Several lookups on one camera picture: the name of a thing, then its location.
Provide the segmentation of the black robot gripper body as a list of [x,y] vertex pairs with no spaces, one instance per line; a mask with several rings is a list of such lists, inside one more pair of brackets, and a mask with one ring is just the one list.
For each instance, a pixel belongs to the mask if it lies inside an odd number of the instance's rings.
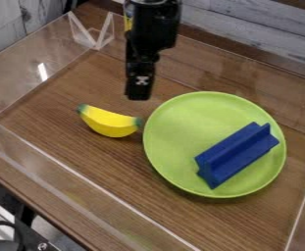
[[125,0],[126,6],[133,6],[133,27],[125,32],[126,65],[156,64],[160,52],[176,45],[181,0]]

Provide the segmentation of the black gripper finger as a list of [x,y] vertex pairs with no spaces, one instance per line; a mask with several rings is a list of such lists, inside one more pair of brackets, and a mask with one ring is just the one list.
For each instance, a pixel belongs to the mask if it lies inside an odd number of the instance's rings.
[[149,100],[153,93],[154,64],[130,63],[126,65],[125,94],[130,100]]

